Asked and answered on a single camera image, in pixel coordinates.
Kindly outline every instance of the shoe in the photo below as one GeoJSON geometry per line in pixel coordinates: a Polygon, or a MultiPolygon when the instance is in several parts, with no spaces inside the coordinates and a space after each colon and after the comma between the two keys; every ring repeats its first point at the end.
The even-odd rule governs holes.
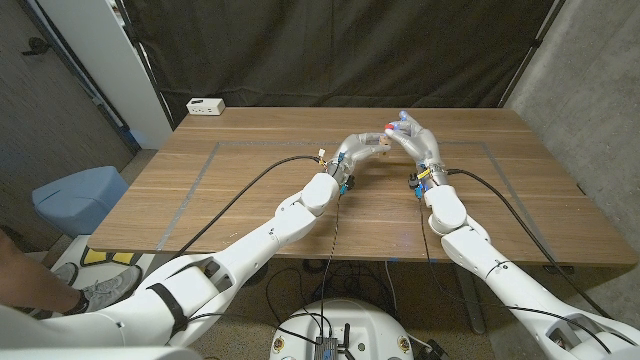
{"type": "Polygon", "coordinates": [[[139,266],[131,266],[120,275],[88,286],[80,291],[89,300],[89,306],[85,312],[98,311],[122,301],[140,285],[142,269],[139,266]]]}
{"type": "Polygon", "coordinates": [[[71,286],[78,277],[78,265],[71,262],[66,263],[57,268],[56,271],[53,272],[53,275],[64,281],[65,284],[71,286]]]}

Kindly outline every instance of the table top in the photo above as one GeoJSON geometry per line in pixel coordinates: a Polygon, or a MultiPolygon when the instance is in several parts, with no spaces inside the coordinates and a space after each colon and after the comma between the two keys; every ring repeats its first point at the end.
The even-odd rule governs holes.
{"type": "MultiPolygon", "coordinates": [[[[382,131],[399,109],[227,108],[187,116],[89,240],[103,251],[175,252],[272,163],[294,155],[327,157],[353,133],[382,131]]],[[[507,109],[409,109],[440,143],[447,168],[469,170],[494,185],[562,264],[631,265],[636,253],[577,187],[524,121],[507,109]]],[[[270,219],[286,197],[321,167],[283,164],[258,181],[190,252],[217,252],[270,219]]],[[[418,201],[407,186],[415,165],[392,144],[386,157],[356,167],[356,186],[340,200],[335,259],[424,261],[418,201]]],[[[468,213],[505,256],[546,263],[500,200],[465,175],[449,176],[468,213]]],[[[430,210],[424,208],[425,220],[430,210]]],[[[276,256],[327,258],[335,201],[302,240],[276,256]]],[[[433,259],[448,261],[427,226],[433,259]]]]}

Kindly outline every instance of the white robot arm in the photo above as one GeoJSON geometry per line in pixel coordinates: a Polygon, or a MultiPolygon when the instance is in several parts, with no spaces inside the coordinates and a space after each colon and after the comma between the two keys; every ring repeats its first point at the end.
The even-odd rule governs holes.
{"type": "Polygon", "coordinates": [[[340,191],[357,161],[388,151],[382,134],[347,137],[304,189],[275,216],[219,253],[185,255],[150,274],[130,298],[103,310],[35,320],[0,306],[0,348],[187,346],[215,323],[242,285],[280,248],[304,237],[340,191]]]}
{"type": "Polygon", "coordinates": [[[385,133],[407,149],[416,161],[421,172],[418,175],[419,186],[426,189],[424,199],[432,210],[429,226],[442,236],[444,251],[456,264],[482,279],[510,307],[550,359],[627,359],[640,356],[640,331],[565,304],[496,250],[487,232],[467,214],[454,188],[448,185],[433,134],[406,112],[401,112],[400,117],[402,121],[388,125],[385,133]],[[587,328],[608,352],[603,344],[580,327],[544,312],[570,319],[587,328]]]}

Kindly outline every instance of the white power outlet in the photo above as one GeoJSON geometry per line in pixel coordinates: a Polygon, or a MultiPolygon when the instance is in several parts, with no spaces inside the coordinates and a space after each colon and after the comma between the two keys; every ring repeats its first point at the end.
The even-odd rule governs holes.
{"type": "Polygon", "coordinates": [[[220,115],[224,107],[222,99],[193,98],[187,104],[191,115],[220,115]]]}

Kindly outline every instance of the black backdrop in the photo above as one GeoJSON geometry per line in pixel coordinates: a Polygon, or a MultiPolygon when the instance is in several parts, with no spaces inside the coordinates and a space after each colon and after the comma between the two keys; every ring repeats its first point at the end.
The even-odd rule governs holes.
{"type": "Polygon", "coordinates": [[[227,106],[495,107],[553,0],[126,0],[176,123],[227,106]]]}

